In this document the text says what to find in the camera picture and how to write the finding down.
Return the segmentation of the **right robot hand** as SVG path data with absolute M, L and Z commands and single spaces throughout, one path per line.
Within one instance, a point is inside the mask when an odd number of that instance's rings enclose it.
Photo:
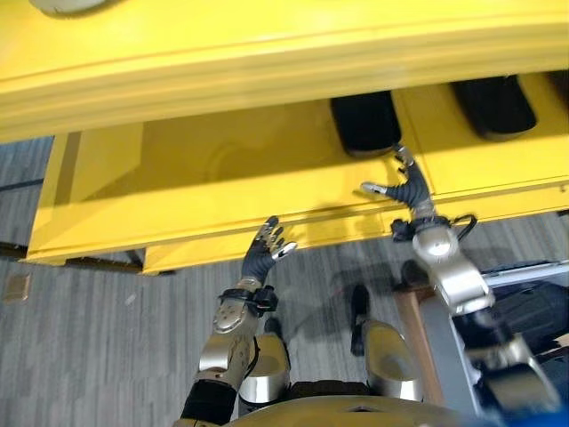
M 360 189 L 402 203 L 415 219 L 434 217 L 436 209 L 431 199 L 429 185 L 411 151 L 401 144 L 394 145 L 392 149 L 396 160 L 401 164 L 399 171 L 405 176 L 405 182 L 388 186 L 365 181 L 360 184 Z

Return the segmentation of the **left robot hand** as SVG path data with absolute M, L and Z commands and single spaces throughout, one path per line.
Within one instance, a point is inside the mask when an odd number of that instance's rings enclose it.
M 297 249 L 298 244 L 286 241 L 283 233 L 275 215 L 262 223 L 244 256 L 241 279 L 254 279 L 263 285 L 273 266 Z

